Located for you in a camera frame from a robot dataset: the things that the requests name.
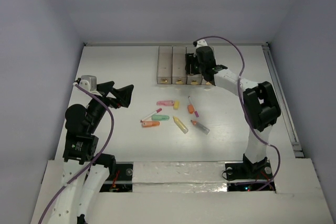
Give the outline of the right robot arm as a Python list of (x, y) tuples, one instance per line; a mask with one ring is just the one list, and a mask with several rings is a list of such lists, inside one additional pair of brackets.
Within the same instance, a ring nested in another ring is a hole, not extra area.
[(268, 139), (273, 125), (281, 115), (272, 84), (268, 81), (258, 83), (244, 79), (241, 74), (218, 65), (210, 46), (200, 46), (194, 53), (186, 53), (185, 61), (187, 74), (201, 74), (210, 84), (238, 96), (249, 126), (248, 144), (242, 162), (226, 165), (225, 179), (256, 179), (268, 167)]

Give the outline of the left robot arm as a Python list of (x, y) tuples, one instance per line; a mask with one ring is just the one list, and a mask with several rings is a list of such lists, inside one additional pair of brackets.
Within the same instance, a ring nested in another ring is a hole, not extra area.
[[(104, 153), (114, 129), (111, 109), (128, 108), (134, 86), (116, 89), (113, 81), (98, 84), (90, 75), (81, 76), (73, 86), (91, 100), (87, 106), (73, 104), (65, 112), (61, 188), (45, 207), (39, 223), (48, 213), (48, 223), (86, 223), (102, 185), (116, 174), (115, 156)], [(110, 132), (97, 151), (99, 139), (94, 133), (106, 113), (110, 115)]]

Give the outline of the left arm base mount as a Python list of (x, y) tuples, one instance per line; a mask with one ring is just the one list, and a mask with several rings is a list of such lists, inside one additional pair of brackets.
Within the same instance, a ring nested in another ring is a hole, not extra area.
[(133, 188), (133, 163), (117, 163), (113, 175), (103, 183), (101, 193), (130, 193)]

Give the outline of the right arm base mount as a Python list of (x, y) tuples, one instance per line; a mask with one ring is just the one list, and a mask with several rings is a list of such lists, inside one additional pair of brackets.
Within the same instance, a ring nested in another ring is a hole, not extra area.
[(275, 191), (271, 182), (273, 172), (270, 163), (252, 169), (247, 163), (226, 163), (222, 177), (228, 182), (227, 191)]

